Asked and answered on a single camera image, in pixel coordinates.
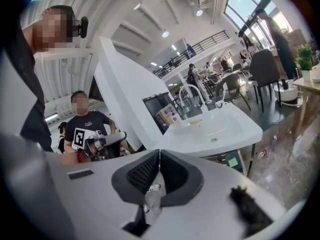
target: ceiling light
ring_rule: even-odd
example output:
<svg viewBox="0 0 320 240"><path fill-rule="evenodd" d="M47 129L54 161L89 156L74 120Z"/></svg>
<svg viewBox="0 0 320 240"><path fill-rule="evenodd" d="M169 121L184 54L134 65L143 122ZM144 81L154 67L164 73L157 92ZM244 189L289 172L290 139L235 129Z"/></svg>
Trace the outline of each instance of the ceiling light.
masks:
<svg viewBox="0 0 320 240"><path fill-rule="evenodd" d="M169 31L164 31L164 32L162 33L162 37L163 37L163 38L166 38L167 36L169 36Z"/></svg>
<svg viewBox="0 0 320 240"><path fill-rule="evenodd" d="M134 7L133 9L136 10L140 7L141 3L139 3L136 7Z"/></svg>
<svg viewBox="0 0 320 240"><path fill-rule="evenodd" d="M203 10L197 10L197 11L196 11L196 15L197 15L197 16L201 16L203 13L204 13Z"/></svg>
<svg viewBox="0 0 320 240"><path fill-rule="evenodd" d="M45 121L48 122L49 120L54 119L54 118L56 118L57 116L58 116L58 113L54 113L54 114L46 117L46 118L45 118Z"/></svg>

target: white plant pot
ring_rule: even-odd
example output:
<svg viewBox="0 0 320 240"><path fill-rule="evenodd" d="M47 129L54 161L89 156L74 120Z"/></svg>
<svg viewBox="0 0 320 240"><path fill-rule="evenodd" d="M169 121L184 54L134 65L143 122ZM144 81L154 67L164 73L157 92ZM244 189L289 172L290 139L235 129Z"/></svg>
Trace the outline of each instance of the white plant pot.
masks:
<svg viewBox="0 0 320 240"><path fill-rule="evenodd" d="M310 81L310 72L311 71L301 70L301 72L302 72L303 80Z"/></svg>

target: green plant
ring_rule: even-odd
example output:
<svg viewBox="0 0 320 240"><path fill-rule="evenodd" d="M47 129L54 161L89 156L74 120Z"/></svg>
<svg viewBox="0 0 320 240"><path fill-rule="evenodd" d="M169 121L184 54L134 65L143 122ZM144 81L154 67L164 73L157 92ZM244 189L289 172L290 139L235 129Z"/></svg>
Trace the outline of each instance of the green plant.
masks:
<svg viewBox="0 0 320 240"><path fill-rule="evenodd" d="M311 71L312 64L311 64L311 55L312 50L310 46L308 45L301 45L297 49L297 58L295 59L295 62L297 63L297 67L304 71Z"/></svg>

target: potted plant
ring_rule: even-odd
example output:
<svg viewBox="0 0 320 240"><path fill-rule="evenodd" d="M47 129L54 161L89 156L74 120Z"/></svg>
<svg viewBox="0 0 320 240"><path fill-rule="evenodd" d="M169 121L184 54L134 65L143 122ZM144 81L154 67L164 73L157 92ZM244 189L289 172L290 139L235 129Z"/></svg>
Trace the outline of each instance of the potted plant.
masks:
<svg viewBox="0 0 320 240"><path fill-rule="evenodd" d="M303 79L305 81L310 81L310 71L312 70L311 64L311 55L312 50L308 45L301 45L297 49L297 58L295 62L297 63L297 67L301 70Z"/></svg>

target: fluorescent light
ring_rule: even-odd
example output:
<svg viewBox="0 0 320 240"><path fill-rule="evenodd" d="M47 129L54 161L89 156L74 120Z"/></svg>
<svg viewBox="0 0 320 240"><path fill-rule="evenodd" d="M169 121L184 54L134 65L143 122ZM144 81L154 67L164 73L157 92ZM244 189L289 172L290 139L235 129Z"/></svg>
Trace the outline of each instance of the fluorescent light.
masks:
<svg viewBox="0 0 320 240"><path fill-rule="evenodd" d="M133 9L136 10L140 7L141 3L139 3L136 7L134 7Z"/></svg>
<svg viewBox="0 0 320 240"><path fill-rule="evenodd" d="M164 32L162 33L162 37L163 37L163 38L166 38L167 36L169 36L169 32L168 32L168 31L164 31Z"/></svg>
<svg viewBox="0 0 320 240"><path fill-rule="evenodd" d="M58 113L55 113L55 114L53 114L53 115L50 115L50 116L48 116L48 117L45 118L45 121L48 122L49 120L54 119L54 118L56 118L57 116L58 116Z"/></svg>
<svg viewBox="0 0 320 240"><path fill-rule="evenodd" d="M197 11L196 11L196 15L197 15L197 16L201 16L203 13L204 13L203 10L197 10Z"/></svg>

